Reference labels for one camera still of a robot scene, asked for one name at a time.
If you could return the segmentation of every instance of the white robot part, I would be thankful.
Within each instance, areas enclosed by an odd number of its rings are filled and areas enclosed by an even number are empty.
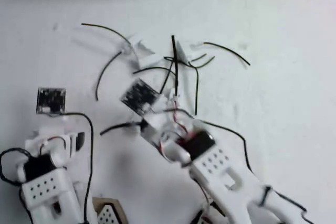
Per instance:
[[[190,166],[190,175],[206,189],[230,224],[251,224],[248,205],[259,204],[265,185],[241,163],[231,162],[234,155],[229,148],[214,145]],[[287,224],[304,223],[299,209],[270,192],[264,207]]]
[[[270,191],[265,199],[265,185],[236,157],[229,147],[222,148],[205,130],[204,124],[191,119],[188,135],[162,134],[169,124],[176,123],[170,118],[158,124],[160,114],[152,114],[150,122],[156,125],[154,134],[161,143],[161,154],[169,161],[190,165],[190,176],[197,180],[209,193],[227,216],[230,224],[251,224],[248,208],[261,202],[271,216],[286,224],[305,223],[300,209],[276,192]]]
[[[87,189],[82,183],[72,182],[63,167],[83,143],[83,133],[37,136],[26,141],[25,146],[34,158],[21,159],[17,174],[23,183],[23,198],[34,224],[83,223]],[[90,193],[86,210],[88,221],[97,224]]]

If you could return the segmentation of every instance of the black wire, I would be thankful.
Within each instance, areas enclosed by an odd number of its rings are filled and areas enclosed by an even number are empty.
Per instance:
[[[0,178],[2,181],[4,182],[7,182],[13,186],[21,186],[21,182],[19,181],[13,181],[13,180],[10,180],[8,178],[6,178],[6,176],[4,175],[3,171],[2,171],[2,158],[5,154],[9,153],[9,152],[20,152],[24,155],[26,155],[28,158],[33,158],[33,156],[29,153],[29,151],[25,150],[25,149],[22,149],[22,148],[9,148],[3,152],[1,152],[0,154]]]
[[[61,113],[61,114],[58,114],[58,115],[51,115],[51,114],[48,114],[48,113],[44,113],[44,114],[51,117],[51,118],[58,117],[58,116],[64,116],[64,115],[79,115],[79,116],[83,116],[84,118],[86,118],[86,120],[88,120],[88,122],[90,124],[90,129],[91,129],[90,176],[89,176],[89,180],[88,180],[88,186],[87,186],[87,189],[86,189],[85,201],[84,201],[84,222],[89,223],[88,222],[88,214],[87,214],[87,206],[88,206],[89,191],[90,191],[92,174],[93,174],[93,138],[94,138],[94,134],[95,134],[94,130],[93,130],[92,121],[87,115],[85,115],[84,113],[80,113],[80,112],[68,112],[68,113]]]
[[[117,32],[116,30],[113,30],[113,29],[108,28],[108,27],[106,27],[106,26],[95,25],[95,24],[82,23],[82,25],[83,25],[83,26],[95,26],[95,27],[100,27],[100,28],[104,28],[104,29],[106,29],[106,30],[112,31],[112,32],[114,32],[115,34],[118,34],[121,38],[123,38],[129,45],[132,45],[128,39],[126,39],[121,33]]]
[[[235,54],[243,62],[245,62],[246,64],[248,64],[249,66],[251,66],[251,64],[247,60],[245,60],[240,54],[238,54],[237,52],[234,52],[233,50],[231,50],[231,49],[229,49],[227,47],[224,47],[224,46],[221,46],[219,44],[212,43],[212,42],[203,42],[203,44],[212,45],[212,46],[215,46],[215,47],[220,47],[222,49],[228,50],[228,51],[232,52],[233,54]]]
[[[200,65],[200,66],[195,66],[195,68],[199,69],[199,68],[202,68],[202,67],[205,67],[206,65],[208,65],[213,59],[215,58],[215,56],[212,56],[210,60],[208,60],[207,62],[205,62],[204,64]],[[170,62],[174,62],[174,58],[172,57],[163,57],[163,59],[167,60],[167,61],[170,61]],[[189,67],[189,68],[192,68],[191,66],[189,66],[188,64],[184,63],[183,61],[181,60],[177,60],[178,63],[182,64],[182,65],[185,65],[186,67]]]
[[[198,186],[199,186],[200,189],[202,190],[202,193],[204,194],[204,197],[205,197],[205,199],[206,199],[207,204],[209,205],[209,204],[210,204],[209,198],[208,198],[208,196],[206,195],[206,192],[205,192],[205,190],[203,189],[202,185],[201,185],[197,180],[195,180],[194,178],[193,178],[193,181],[195,181],[196,184],[198,184]]]
[[[197,104],[198,104],[198,83],[199,83],[199,74],[198,74],[198,69],[193,66],[190,62],[189,65],[193,67],[196,71],[196,89],[195,89],[195,115],[197,115]]]
[[[23,197],[22,197],[22,187],[20,187],[20,189],[19,189],[19,199],[20,199],[20,202],[21,202],[23,208],[26,210],[26,212],[28,214],[28,217],[30,219],[30,223],[34,224],[33,218],[31,217],[32,215],[31,215],[30,211],[28,210],[27,205],[26,205],[26,203],[25,203],[25,201],[23,200]]]
[[[163,85],[162,85],[162,87],[161,87],[160,94],[162,94],[163,89],[164,89],[164,87],[166,86],[166,83],[167,83],[167,81],[168,81],[169,74],[172,72],[173,63],[174,63],[174,61],[172,61],[172,63],[170,64],[169,71],[168,71],[167,76],[166,76],[166,79],[164,80]]]
[[[203,54],[203,55],[199,56],[198,58],[191,60],[191,62],[200,60],[200,59],[202,59],[205,56],[206,56],[206,54]]]
[[[103,136],[104,134],[108,133],[109,131],[118,129],[118,128],[124,128],[124,127],[132,127],[132,126],[140,126],[141,122],[129,122],[129,123],[121,123],[117,125],[113,125],[111,127],[108,127],[107,129],[100,132],[100,135]]]
[[[105,65],[105,67],[103,68],[103,70],[100,72],[100,75],[98,77],[98,82],[97,82],[97,86],[96,86],[96,90],[95,90],[95,97],[96,97],[96,101],[98,101],[98,88],[99,88],[99,83],[100,80],[105,72],[105,70],[107,69],[107,67],[111,64],[111,62],[113,62],[119,55],[121,55],[121,51],[119,53],[117,53],[115,56],[113,56]]]
[[[67,148],[67,144],[66,144],[66,142],[65,142],[65,139],[64,139],[63,137],[61,137],[61,136],[53,136],[53,137],[51,137],[51,138],[48,138],[47,141],[49,142],[49,141],[51,141],[51,140],[53,140],[53,139],[57,139],[57,138],[60,138],[60,139],[63,140],[64,149],[66,150],[66,148]],[[40,154],[40,155],[41,155],[41,153],[42,153],[42,148],[43,148],[44,146],[45,146],[44,144],[42,144],[42,145],[40,146],[40,150],[39,150],[39,154]]]
[[[173,52],[174,52],[174,60],[175,60],[175,96],[177,97],[177,90],[178,90],[178,75],[179,75],[179,64],[177,61],[177,52],[176,52],[176,45],[175,45],[175,36],[172,35],[172,43],[173,43]]]
[[[190,118],[194,118],[192,115],[190,115],[186,110],[184,109],[179,109],[179,108],[171,108],[171,109],[165,109],[165,110],[161,110],[161,111],[151,111],[154,114],[161,114],[161,113],[166,113],[166,112],[174,112],[174,111],[178,111],[178,112],[182,112],[184,114],[186,114],[188,117]]]
[[[265,201],[266,201],[266,198],[268,196],[268,194],[272,191],[272,187],[271,186],[266,186],[265,187],[265,191],[264,191],[264,195],[261,199],[261,202],[259,203],[259,207],[263,207],[265,205]]]
[[[281,194],[281,193],[279,193],[279,192],[277,192],[277,191],[275,191],[275,192],[280,196],[280,198],[282,198],[282,199],[284,199],[284,200],[286,200],[286,201],[292,203],[293,205],[297,206],[298,208],[300,208],[300,209],[302,210],[302,212],[301,212],[301,217],[302,217],[302,219],[303,219],[305,222],[307,222],[307,223],[309,223],[309,224],[314,224],[311,220],[308,220],[308,219],[305,217],[305,214],[307,213],[307,210],[306,210],[306,208],[305,208],[303,205],[297,203],[296,201],[294,201],[293,199],[289,198],[288,196],[285,196],[285,195],[283,195],[283,194]]]
[[[136,74],[136,73],[141,73],[143,71],[147,71],[147,70],[151,70],[151,69],[164,69],[164,70],[167,70],[169,72],[171,72],[173,75],[175,75],[175,73],[171,70],[169,70],[168,68],[163,68],[163,67],[150,67],[150,68],[143,68],[143,69],[140,69],[138,71],[135,71],[133,72],[133,74]]]
[[[202,67],[205,67],[206,65],[208,65],[213,59],[215,59],[215,56],[212,56],[210,58],[210,60],[208,60],[207,62],[205,62],[204,64],[200,65],[200,66],[195,66],[195,68],[199,69],[199,68],[202,68]]]
[[[204,121],[204,120],[201,120],[203,123],[206,123],[208,125],[211,125],[213,127],[217,127],[217,128],[220,128],[220,129],[223,129],[223,130],[226,130],[226,131],[229,131],[235,135],[237,135],[238,137],[240,137],[241,140],[243,140],[243,144],[244,144],[244,154],[245,154],[245,162],[246,162],[246,166],[247,168],[253,173],[252,169],[251,169],[251,166],[250,166],[250,162],[248,160],[248,156],[247,156],[247,146],[246,146],[246,140],[245,138],[240,135],[238,132],[234,131],[234,130],[231,130],[227,127],[224,127],[224,126],[220,126],[218,124],[214,124],[214,123],[211,123],[211,122],[207,122],[207,121]]]

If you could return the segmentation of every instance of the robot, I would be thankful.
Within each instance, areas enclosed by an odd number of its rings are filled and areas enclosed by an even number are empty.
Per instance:
[[[141,115],[142,122],[137,124],[141,136],[168,162],[187,168],[191,179],[217,204],[221,214],[213,223],[252,224],[251,203],[267,209],[277,223],[312,223],[305,218],[303,207],[259,181],[229,147],[217,145],[204,122],[179,108],[177,97],[157,94],[137,80],[121,100]],[[83,132],[40,134],[26,140],[25,150],[34,158],[18,161],[17,177],[34,224],[102,223],[102,213],[97,216],[90,193],[81,183],[71,181],[65,168],[84,141]],[[204,217],[219,213],[212,211],[208,204]]]

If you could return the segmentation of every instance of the circuit board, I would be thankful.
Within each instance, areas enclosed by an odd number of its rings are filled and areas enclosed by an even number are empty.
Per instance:
[[[143,116],[158,95],[159,93],[143,80],[136,79],[120,100],[138,115]]]
[[[65,89],[38,88],[36,113],[60,114],[65,110]]]

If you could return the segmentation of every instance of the white table surface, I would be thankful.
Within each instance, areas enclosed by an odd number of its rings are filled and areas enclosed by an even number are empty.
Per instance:
[[[0,0],[0,7],[1,150],[23,147],[40,125],[62,124],[35,108],[38,87],[64,87],[66,111],[88,114],[95,126],[93,195],[119,199],[130,224],[189,223],[204,197],[185,170],[168,164],[136,130],[99,137],[132,116],[119,97],[134,79],[134,58],[113,62],[96,102],[97,76],[122,40],[80,23],[146,35],[164,56],[172,55],[171,34],[208,40],[241,53],[251,67],[205,47],[216,58],[200,70],[199,118],[243,134],[262,181],[302,203],[315,223],[334,223],[336,0]],[[191,110],[195,73],[181,72]],[[139,76],[159,89],[165,72]],[[85,120],[67,122],[89,133]],[[243,160],[240,139],[211,130]],[[76,178],[87,179],[88,150],[86,141],[69,165]],[[8,176],[15,158],[4,160]],[[3,223],[29,223],[17,188],[1,182],[0,195]]]

